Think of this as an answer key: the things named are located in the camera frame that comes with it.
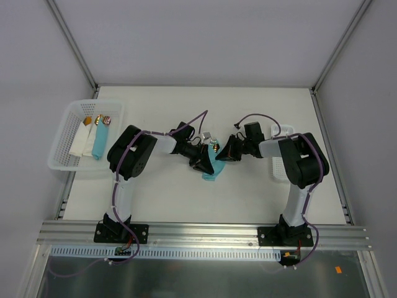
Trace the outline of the middle white rolled napkin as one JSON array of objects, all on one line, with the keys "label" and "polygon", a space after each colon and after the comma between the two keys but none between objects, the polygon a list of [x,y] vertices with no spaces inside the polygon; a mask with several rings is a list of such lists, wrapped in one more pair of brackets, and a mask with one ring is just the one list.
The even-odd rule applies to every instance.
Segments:
[{"label": "middle white rolled napkin", "polygon": [[83,156],[91,156],[92,155],[92,149],[94,147],[94,142],[96,139],[96,131],[97,131],[97,125],[93,124],[91,126],[91,130],[89,132],[89,136],[86,140],[86,144],[84,146],[83,150]]}]

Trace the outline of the left aluminium frame post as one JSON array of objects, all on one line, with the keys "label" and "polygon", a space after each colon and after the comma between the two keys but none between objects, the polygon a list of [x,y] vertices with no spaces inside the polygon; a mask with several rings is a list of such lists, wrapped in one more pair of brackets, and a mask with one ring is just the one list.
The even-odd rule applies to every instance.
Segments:
[{"label": "left aluminium frame post", "polygon": [[57,26],[60,28],[60,31],[63,37],[66,40],[66,43],[69,46],[78,66],[80,67],[88,85],[90,85],[91,89],[96,92],[98,88],[98,84],[92,74],[89,66],[86,62],[86,59],[83,57],[83,54],[78,46],[76,39],[73,36],[72,31],[70,30],[65,17],[63,16],[58,4],[54,0],[45,0],[45,4],[49,8]]}]

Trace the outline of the blue paper napkin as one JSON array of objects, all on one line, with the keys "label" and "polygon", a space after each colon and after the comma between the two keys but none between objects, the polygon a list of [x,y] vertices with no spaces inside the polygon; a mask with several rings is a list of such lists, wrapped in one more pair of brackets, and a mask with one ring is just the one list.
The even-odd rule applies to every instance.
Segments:
[{"label": "blue paper napkin", "polygon": [[216,153],[212,146],[209,146],[208,148],[208,156],[210,158],[214,173],[213,174],[203,173],[202,179],[205,181],[215,181],[218,175],[223,171],[226,162],[221,160],[216,160]]}]

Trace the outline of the right white plastic tray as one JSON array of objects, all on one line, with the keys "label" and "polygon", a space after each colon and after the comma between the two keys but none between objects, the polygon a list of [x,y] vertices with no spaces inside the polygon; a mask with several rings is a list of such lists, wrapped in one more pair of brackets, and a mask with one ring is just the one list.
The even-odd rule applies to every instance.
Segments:
[{"label": "right white plastic tray", "polygon": [[[276,124],[271,126],[271,137],[278,136],[278,137],[286,137],[287,135],[291,135],[295,133],[294,127],[291,125],[282,124],[280,126],[281,132],[279,132],[279,128]],[[289,183],[287,174],[285,172],[285,168],[283,165],[283,161],[281,157],[272,157],[272,177],[275,181],[279,183]]]}]

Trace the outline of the silver fork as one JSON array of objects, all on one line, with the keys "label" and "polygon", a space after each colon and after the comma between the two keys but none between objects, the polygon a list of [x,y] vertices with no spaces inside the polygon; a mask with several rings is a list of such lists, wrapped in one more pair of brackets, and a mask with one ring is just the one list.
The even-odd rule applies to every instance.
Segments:
[{"label": "silver fork", "polygon": [[212,138],[210,140],[210,146],[213,148],[213,151],[215,153],[217,153],[219,148],[220,148],[220,145],[219,145],[218,140],[216,138]]}]

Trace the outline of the left white rolled napkin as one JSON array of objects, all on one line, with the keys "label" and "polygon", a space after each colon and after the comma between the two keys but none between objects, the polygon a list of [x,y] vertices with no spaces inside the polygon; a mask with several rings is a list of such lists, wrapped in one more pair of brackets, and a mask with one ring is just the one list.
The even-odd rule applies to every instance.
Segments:
[{"label": "left white rolled napkin", "polygon": [[72,145],[69,149],[69,154],[82,157],[86,142],[91,130],[91,124],[84,125],[83,122],[79,124],[78,130],[74,136]]}]

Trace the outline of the left white plastic basket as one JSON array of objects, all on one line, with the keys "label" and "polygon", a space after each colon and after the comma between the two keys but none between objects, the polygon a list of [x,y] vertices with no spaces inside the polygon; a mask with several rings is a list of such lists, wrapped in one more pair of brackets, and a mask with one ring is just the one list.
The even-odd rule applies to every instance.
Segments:
[{"label": "left white plastic basket", "polygon": [[[91,156],[69,154],[79,125],[86,117],[95,120],[98,115],[110,117],[110,127],[104,155],[95,160]],[[60,171],[102,171],[109,168],[106,156],[121,134],[124,105],[110,99],[83,99],[74,101],[63,113],[48,157],[48,167]]]}]

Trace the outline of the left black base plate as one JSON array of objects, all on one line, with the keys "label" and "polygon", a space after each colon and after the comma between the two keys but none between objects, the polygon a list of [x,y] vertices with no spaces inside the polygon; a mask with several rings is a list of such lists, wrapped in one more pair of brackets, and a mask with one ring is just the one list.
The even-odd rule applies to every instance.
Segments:
[{"label": "left black base plate", "polygon": [[[135,234],[140,244],[147,244],[149,225],[129,224],[128,228]],[[133,235],[119,223],[108,226],[100,222],[96,225],[93,239],[94,243],[127,244],[130,240],[132,243],[136,243]]]}]

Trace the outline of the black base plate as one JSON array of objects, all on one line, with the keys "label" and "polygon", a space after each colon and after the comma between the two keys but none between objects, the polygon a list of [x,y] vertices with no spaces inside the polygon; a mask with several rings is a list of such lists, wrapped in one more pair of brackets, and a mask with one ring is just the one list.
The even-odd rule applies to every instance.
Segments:
[{"label": "black base plate", "polygon": [[[149,225],[129,224],[128,228],[135,234],[140,244],[147,244]],[[130,240],[132,243],[136,243],[133,235],[119,223],[108,226],[100,222],[96,225],[93,239],[94,243],[127,244]]]},{"label": "black base plate", "polygon": [[291,235],[276,226],[258,227],[257,239],[259,246],[302,246],[308,248],[314,245],[311,229],[307,226]]}]

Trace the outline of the white rolled napkin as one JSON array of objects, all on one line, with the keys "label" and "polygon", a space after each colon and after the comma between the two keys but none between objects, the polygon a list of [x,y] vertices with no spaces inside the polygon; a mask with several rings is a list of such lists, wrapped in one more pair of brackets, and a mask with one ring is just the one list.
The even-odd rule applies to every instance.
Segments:
[{"label": "white rolled napkin", "polygon": [[91,130],[91,124],[84,125],[83,122],[79,124],[78,130],[74,136],[72,145],[69,149],[69,154],[82,157],[86,142]]},{"label": "white rolled napkin", "polygon": [[83,156],[91,156],[92,155],[92,149],[94,147],[94,142],[96,139],[96,131],[97,131],[97,125],[93,124],[91,126],[91,130],[89,132],[89,136],[86,140],[86,144],[84,146],[83,150]]}]

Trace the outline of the rolled blue napkin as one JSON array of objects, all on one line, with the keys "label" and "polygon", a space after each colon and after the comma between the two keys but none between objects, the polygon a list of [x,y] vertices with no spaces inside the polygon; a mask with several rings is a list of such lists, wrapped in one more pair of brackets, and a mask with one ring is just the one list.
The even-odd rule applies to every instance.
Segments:
[{"label": "rolled blue napkin", "polygon": [[95,160],[100,160],[105,152],[109,128],[103,122],[97,124],[96,136],[91,155]]}]

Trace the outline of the orange utensil tip in basket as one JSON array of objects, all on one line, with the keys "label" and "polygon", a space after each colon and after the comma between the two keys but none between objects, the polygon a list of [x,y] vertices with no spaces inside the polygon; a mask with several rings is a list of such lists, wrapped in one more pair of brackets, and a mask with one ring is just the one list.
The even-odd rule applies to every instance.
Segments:
[{"label": "orange utensil tip in basket", "polygon": [[89,116],[87,116],[87,117],[83,120],[83,124],[84,124],[85,126],[91,124],[91,122],[92,122],[92,118],[89,117]]}]

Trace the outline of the gold spoon in basket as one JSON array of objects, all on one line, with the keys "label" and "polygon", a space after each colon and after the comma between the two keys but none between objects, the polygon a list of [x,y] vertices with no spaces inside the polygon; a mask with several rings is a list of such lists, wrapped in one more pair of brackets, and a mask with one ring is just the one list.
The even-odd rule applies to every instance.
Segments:
[{"label": "gold spoon in basket", "polygon": [[95,124],[95,125],[98,125],[99,122],[102,122],[103,117],[104,117],[104,116],[103,116],[102,114],[99,114],[99,115],[96,117],[96,119],[95,119],[95,121],[94,121],[94,124]]}]

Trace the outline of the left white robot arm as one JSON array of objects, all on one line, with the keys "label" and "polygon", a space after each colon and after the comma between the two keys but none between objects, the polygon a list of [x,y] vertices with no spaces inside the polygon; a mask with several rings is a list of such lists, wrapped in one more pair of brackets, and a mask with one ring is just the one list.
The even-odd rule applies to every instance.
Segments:
[{"label": "left white robot arm", "polygon": [[192,144],[190,138],[195,129],[181,122],[169,133],[144,132],[129,125],[113,144],[107,155],[113,174],[112,198],[109,210],[97,224],[94,235],[96,243],[122,243],[133,239],[129,230],[138,235],[131,226],[131,205],[135,179],[143,172],[153,153],[182,155],[189,166],[201,173],[214,174],[208,154],[208,145]]}]

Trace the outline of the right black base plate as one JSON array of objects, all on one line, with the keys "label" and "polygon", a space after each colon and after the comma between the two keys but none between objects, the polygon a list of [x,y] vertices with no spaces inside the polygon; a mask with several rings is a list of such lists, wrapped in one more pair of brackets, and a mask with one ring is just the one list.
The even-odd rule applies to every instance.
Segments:
[{"label": "right black base plate", "polygon": [[308,248],[314,245],[311,229],[307,226],[291,235],[276,226],[258,227],[257,239],[259,246],[302,246]]}]

